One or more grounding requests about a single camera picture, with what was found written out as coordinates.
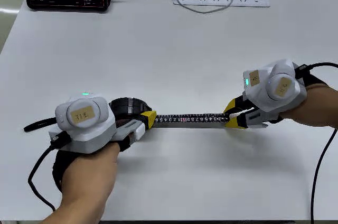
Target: white power strip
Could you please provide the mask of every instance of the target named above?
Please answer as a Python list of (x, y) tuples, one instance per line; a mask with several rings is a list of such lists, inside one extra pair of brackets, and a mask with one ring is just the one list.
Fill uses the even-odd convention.
[[(231, 0), (180, 0), (182, 5), (226, 6)], [(233, 0), (231, 6), (270, 7), (269, 0)]]

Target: black wire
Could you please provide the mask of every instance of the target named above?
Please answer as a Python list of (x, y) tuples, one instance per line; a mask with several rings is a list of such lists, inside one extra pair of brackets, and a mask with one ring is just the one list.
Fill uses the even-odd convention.
[(36, 189), (35, 185), (33, 184), (33, 177), (34, 174), (36, 173), (37, 169), (39, 168), (40, 164), (42, 163), (43, 159), (45, 159), (45, 157), (51, 152), (53, 151), (55, 148), (53, 146), (49, 146), (44, 152), (43, 154), (40, 156), (40, 158), (38, 159), (38, 161), (36, 162), (36, 164), (34, 165), (29, 177), (28, 177), (28, 184), (30, 185), (33, 193), (42, 201), (44, 202), (47, 206), (49, 206), (53, 212), (55, 211), (55, 207), (49, 202), (47, 201), (47, 199), (45, 199)]
[(55, 117), (47, 118), (41, 121), (37, 121), (35, 123), (32, 123), (30, 125), (27, 125), (26, 127), (23, 128), (23, 130), (27, 132), (31, 132), (36, 129), (40, 129), (49, 125), (53, 125), (57, 123), (57, 119)]
[(338, 64), (330, 63), (330, 62), (323, 62), (323, 63), (310, 64), (310, 65), (307, 67), (307, 69), (308, 69), (308, 70), (311, 70), (311, 69), (314, 69), (315, 67), (323, 67), (323, 66), (336, 67), (336, 68), (338, 68)]
[(318, 172), (319, 172), (319, 168), (321, 166), (322, 160), (324, 158), (324, 155), (328, 149), (328, 147), (330, 146), (334, 136), (337, 133), (337, 129), (335, 129), (330, 137), (330, 139), (328, 140), (328, 142), (326, 143), (322, 153), (321, 153), (321, 157), (319, 157), (318, 163), (317, 163), (317, 167), (316, 167), (316, 171), (315, 171), (315, 175), (313, 177), (313, 184), (312, 184), (312, 192), (311, 192), (311, 224), (315, 223), (314, 220), (314, 216), (313, 216), (313, 206), (314, 206), (314, 200), (315, 200), (315, 190), (316, 190), (316, 182), (317, 182), (317, 177), (318, 177)]

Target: black strap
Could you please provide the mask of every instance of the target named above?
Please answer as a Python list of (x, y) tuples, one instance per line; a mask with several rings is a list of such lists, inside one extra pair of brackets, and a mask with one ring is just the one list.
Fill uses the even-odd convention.
[(32, 123), (30, 125), (27, 125), (23, 128), (23, 130), (28, 133), (36, 129), (40, 129), (49, 125), (53, 125), (57, 123), (57, 119), (55, 117), (47, 118), (41, 121), (37, 121), (35, 123)]

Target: black cable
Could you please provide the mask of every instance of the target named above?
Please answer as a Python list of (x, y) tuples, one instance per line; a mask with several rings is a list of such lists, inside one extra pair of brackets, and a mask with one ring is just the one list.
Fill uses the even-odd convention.
[(55, 148), (53, 146), (49, 146), (40, 156), (40, 158), (38, 159), (38, 161), (36, 162), (36, 164), (34, 165), (29, 177), (28, 177), (28, 184), (30, 185), (33, 193), (42, 201), (44, 202), (47, 206), (49, 206), (53, 212), (55, 211), (55, 207), (53, 206), (52, 203), (50, 203), (47, 199), (45, 199), (36, 189), (32, 179), (34, 177), (34, 174), (36, 173), (37, 169), (39, 168), (40, 164), (42, 163), (43, 159), (46, 158), (46, 156), (53, 151)]
[(327, 67), (336, 67), (336, 68), (338, 68), (338, 64), (330, 63), (330, 62), (323, 62), (323, 63), (310, 64), (310, 65), (308, 65), (307, 69), (308, 69), (308, 70), (312, 70), (312, 69), (314, 69), (315, 67), (323, 67), (323, 66), (327, 66)]
[(331, 62), (322, 62), (322, 63), (315, 63), (315, 64), (310, 64), (310, 65), (306, 65), (306, 64), (302, 64), (300, 67), (297, 67), (295, 69), (295, 78), (296, 79), (300, 79), (302, 78), (304, 75), (309, 74), (310, 70), (316, 68), (316, 67), (336, 67), (338, 68), (338, 64), (336, 63), (331, 63)]
[(33, 177), (41, 165), (42, 161), (46, 158), (46, 156), (53, 150), (55, 149), (61, 149), (65, 145), (71, 142), (71, 137), (66, 131), (62, 131), (59, 134), (56, 134), (51, 141), (51, 145), (42, 153), (40, 158), (37, 160), (36, 164), (34, 165), (30, 175), (28, 176), (28, 184), (30, 185), (33, 193), (42, 201), (44, 202), (47, 206), (49, 206), (53, 212), (55, 211), (55, 207), (53, 206), (52, 203), (50, 203), (47, 199), (45, 199), (36, 189), (34, 183), (33, 183)]
[(330, 137), (330, 139), (328, 140), (328, 142), (326, 143), (322, 153), (321, 153), (321, 157), (319, 157), (318, 163), (317, 163), (317, 167), (316, 167), (316, 171), (315, 171), (315, 175), (313, 177), (313, 184), (312, 184), (312, 193), (311, 193), (311, 224), (315, 223), (314, 220), (314, 216), (313, 216), (313, 206), (314, 206), (314, 200), (315, 200), (315, 190), (316, 190), (316, 182), (317, 182), (317, 177), (318, 177), (318, 172), (319, 172), (319, 168), (321, 166), (322, 160), (324, 158), (324, 155), (328, 149), (328, 147), (330, 146), (334, 136), (337, 133), (337, 129), (335, 129)]
[(55, 117), (47, 118), (41, 121), (37, 121), (35, 123), (32, 123), (30, 125), (27, 125), (26, 127), (23, 128), (23, 130), (27, 132), (31, 132), (36, 129), (40, 129), (49, 125), (53, 125), (57, 123), (57, 119)]

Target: floor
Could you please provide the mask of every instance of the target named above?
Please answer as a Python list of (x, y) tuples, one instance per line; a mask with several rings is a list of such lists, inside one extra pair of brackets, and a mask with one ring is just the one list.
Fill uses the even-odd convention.
[[(23, 0), (0, 0), (0, 52), (10, 33), (15, 18)], [(36, 221), (20, 221), (22, 224), (38, 224)], [(298, 224), (308, 224), (309, 221), (298, 221)], [(338, 221), (316, 221), (316, 224), (338, 224)]]

